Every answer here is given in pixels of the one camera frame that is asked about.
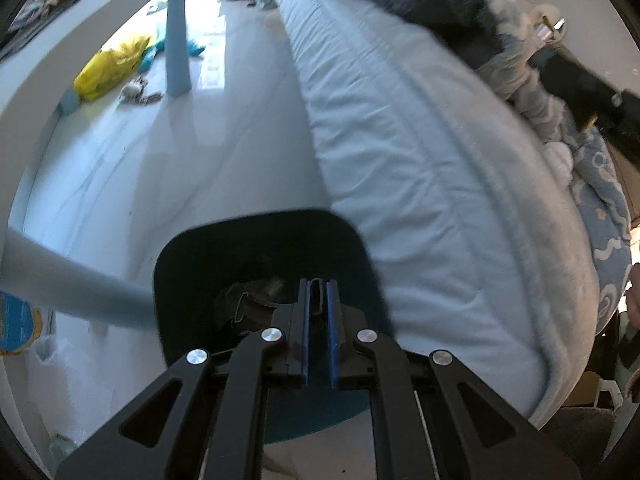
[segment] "tiled floor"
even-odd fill
[[[326,206],[289,43],[277,13],[245,2],[186,0],[193,90],[147,107],[119,88],[63,118],[31,193],[24,230],[71,259],[151,284],[156,257],[180,232],[256,212]],[[129,32],[159,27],[139,12]],[[164,60],[148,74],[164,90]],[[156,334],[57,316],[57,334],[113,388],[111,413],[164,369]],[[70,402],[86,402],[70,399]]]

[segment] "blanket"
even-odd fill
[[[273,8],[274,0],[257,0]],[[430,28],[544,143],[571,151],[572,197],[589,236],[600,285],[596,331],[613,315],[631,269],[630,215],[611,156],[596,127],[578,131],[565,104],[548,94],[527,65],[542,46],[514,0],[371,0],[402,19]]]

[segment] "yellow plastic bag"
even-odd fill
[[[93,56],[74,81],[80,98],[93,101],[105,95],[138,66],[152,36],[134,36],[117,48],[104,48]]]

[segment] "desk leg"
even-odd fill
[[[0,289],[70,316],[156,330],[151,287],[133,285],[77,264],[11,227],[4,237]]]
[[[168,0],[166,10],[166,92],[178,97],[191,90],[184,0]]]

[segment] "silver screw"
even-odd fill
[[[282,337],[282,330],[279,328],[265,328],[262,331],[262,339],[265,341],[278,341]]]
[[[360,330],[356,337],[361,343],[373,343],[376,339],[378,339],[378,334],[375,332],[375,330],[366,328],[364,330]]]
[[[438,350],[433,354],[433,362],[440,366],[447,366],[453,362],[453,356],[446,350]]]
[[[191,352],[187,354],[187,361],[192,365],[202,364],[206,360],[207,353],[204,350],[191,350]]]

